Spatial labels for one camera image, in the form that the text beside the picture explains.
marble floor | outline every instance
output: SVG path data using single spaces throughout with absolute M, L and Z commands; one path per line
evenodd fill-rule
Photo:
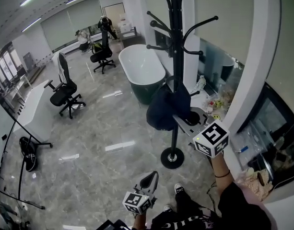
M 63 225 L 71 225 L 94 230 L 107 219 L 121 219 L 132 226 L 133 215 L 123 208 L 123 197 L 139 175 L 155 170 L 160 174 L 155 191 L 158 200 L 148 210 L 148 221 L 161 213 L 164 205 L 175 207 L 175 183 L 182 183 L 192 199 L 212 208 L 206 192 L 215 178 L 208 160 L 188 146 L 187 137 L 180 131 L 177 146 L 183 150 L 185 162 L 176 170 L 163 167 L 160 155 L 170 147 L 171 132 L 157 131 L 147 124 L 147 106 L 140 104 L 132 93 L 114 51 L 117 67 L 107 67 L 104 75 L 100 70 L 93 73 L 91 53 L 82 55 L 76 51 L 67 57 L 70 76 L 87 106 L 74 112 L 72 120 L 67 115 L 56 115 L 50 138 L 54 147 L 39 147 L 37 170 L 24 170 L 21 198 L 46 207 L 40 210 L 28 206 L 33 229 L 59 230 Z M 47 79 L 59 82 L 52 63 L 34 85 Z M 103 98 L 116 91 L 122 94 Z M 107 146 L 129 141 L 134 144 L 116 152 L 105 151 Z M 6 192 L 17 196 L 22 156 L 14 135 L 7 152 L 0 189 L 6 187 Z M 76 154 L 78 158 L 61 159 Z M 216 189 L 212 189 L 212 195 L 218 203 Z M 2 195 L 0 200 L 13 207 L 17 204 Z

black office chair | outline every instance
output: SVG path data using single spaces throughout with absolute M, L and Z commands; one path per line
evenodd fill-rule
M 92 56 L 90 56 L 90 60 L 93 63 L 99 62 L 99 66 L 94 69 L 94 72 L 102 67 L 102 74 L 104 74 L 104 67 L 106 66 L 114 66 L 115 64 L 113 60 L 107 60 L 106 58 L 110 58 L 113 52 L 110 50 L 108 45 L 108 32 L 106 30 L 102 30 L 102 50 L 94 52 Z
M 73 118 L 71 115 L 72 106 L 77 104 L 82 104 L 83 106 L 86 106 L 86 103 L 77 101 L 77 98 L 82 97 L 80 94 L 76 95 L 75 97 L 72 97 L 72 95 L 77 91 L 77 86 L 70 79 L 68 63 L 65 59 L 65 55 L 63 53 L 58 53 L 58 59 L 57 59 L 57 62 L 55 63 L 57 63 L 59 67 L 59 80 L 61 83 L 55 88 L 52 85 L 53 80 L 50 80 L 44 86 L 44 88 L 46 88 L 47 86 L 50 86 L 53 89 L 53 92 L 55 92 L 50 98 L 50 101 L 53 105 L 62 106 L 65 104 L 62 110 L 59 112 L 59 114 L 63 116 L 62 112 L 65 111 L 67 108 L 69 108 L 69 118 L 72 119 Z

chair armrest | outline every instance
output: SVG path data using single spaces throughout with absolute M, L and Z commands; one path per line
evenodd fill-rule
M 53 80 L 50 80 L 43 88 L 45 89 L 47 86 L 50 86 L 52 89 L 55 89 L 52 82 L 53 82 Z
M 62 86 L 62 85 L 64 85 L 64 83 L 63 82 L 61 82 L 54 90 L 53 90 L 53 92 L 56 92 L 57 90 L 59 90 L 60 89 L 60 87 Z

bracelet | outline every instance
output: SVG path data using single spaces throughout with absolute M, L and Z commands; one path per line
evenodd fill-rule
M 226 177 L 228 174 L 230 174 L 230 170 L 229 170 L 229 172 L 228 172 L 227 174 L 225 174 L 225 175 L 223 175 L 223 176 L 216 176 L 216 175 L 215 175 L 215 177 L 216 177 L 216 178 L 223 178 L 223 177 Z

freestanding bathtub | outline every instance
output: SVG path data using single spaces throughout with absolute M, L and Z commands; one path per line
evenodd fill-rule
M 132 45 L 120 52 L 119 60 L 139 102 L 150 104 L 166 75 L 155 51 L 146 45 Z

